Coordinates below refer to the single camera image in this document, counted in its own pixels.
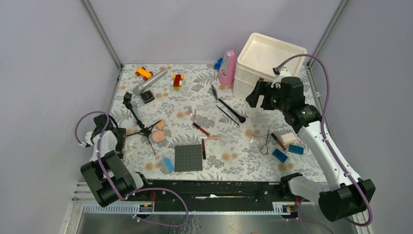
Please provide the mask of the cream three-drawer organizer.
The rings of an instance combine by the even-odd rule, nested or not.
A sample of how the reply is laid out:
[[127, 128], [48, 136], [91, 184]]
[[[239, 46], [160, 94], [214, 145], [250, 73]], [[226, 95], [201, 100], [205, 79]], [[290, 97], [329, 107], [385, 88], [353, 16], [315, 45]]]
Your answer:
[[303, 47], [252, 33], [237, 58], [234, 97], [245, 100], [260, 78], [270, 82], [276, 79], [272, 68], [294, 55], [306, 53], [307, 50]]

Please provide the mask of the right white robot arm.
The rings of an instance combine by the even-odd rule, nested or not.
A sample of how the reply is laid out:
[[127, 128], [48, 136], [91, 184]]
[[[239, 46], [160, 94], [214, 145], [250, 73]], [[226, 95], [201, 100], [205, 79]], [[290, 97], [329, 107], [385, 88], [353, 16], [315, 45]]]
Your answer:
[[361, 176], [345, 160], [330, 135], [318, 109], [305, 101], [304, 85], [298, 77], [283, 77], [280, 82], [258, 80], [246, 102], [255, 108], [259, 97], [264, 110], [279, 110], [299, 138], [308, 146], [326, 178], [327, 184], [313, 182], [294, 173], [281, 178], [279, 193], [287, 201], [296, 196], [318, 204], [331, 222], [370, 211], [375, 185]]

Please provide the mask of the white cosmetic box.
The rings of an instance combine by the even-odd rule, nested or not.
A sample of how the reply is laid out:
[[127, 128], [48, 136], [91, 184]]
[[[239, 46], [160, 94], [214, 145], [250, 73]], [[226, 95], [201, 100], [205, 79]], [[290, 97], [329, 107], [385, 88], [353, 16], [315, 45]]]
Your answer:
[[294, 143], [296, 140], [297, 138], [293, 132], [289, 132], [280, 136], [280, 141], [282, 142], [282, 144], [288, 145]]

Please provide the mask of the black makeup brush large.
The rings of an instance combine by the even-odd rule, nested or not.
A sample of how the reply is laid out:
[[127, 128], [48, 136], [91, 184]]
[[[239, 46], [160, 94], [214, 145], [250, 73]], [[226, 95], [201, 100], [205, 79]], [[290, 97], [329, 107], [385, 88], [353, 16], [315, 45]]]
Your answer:
[[223, 104], [235, 117], [238, 118], [240, 123], [244, 123], [246, 121], [246, 118], [244, 116], [241, 116], [238, 114], [234, 109], [232, 109], [228, 104], [226, 104], [222, 99], [218, 99], [218, 101]]

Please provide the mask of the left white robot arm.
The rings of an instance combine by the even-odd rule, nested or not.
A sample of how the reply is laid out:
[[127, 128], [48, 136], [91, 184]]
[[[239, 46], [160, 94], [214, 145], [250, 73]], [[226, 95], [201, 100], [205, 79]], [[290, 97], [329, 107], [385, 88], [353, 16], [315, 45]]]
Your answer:
[[[95, 129], [80, 140], [77, 135], [79, 124], [92, 114], [98, 114], [94, 117]], [[125, 200], [132, 194], [139, 200], [149, 198], [151, 188], [144, 183], [142, 174], [132, 174], [122, 161], [126, 129], [118, 127], [112, 116], [102, 111], [84, 115], [75, 126], [75, 138], [80, 146], [93, 148], [91, 159], [81, 166], [80, 171], [101, 207]]]

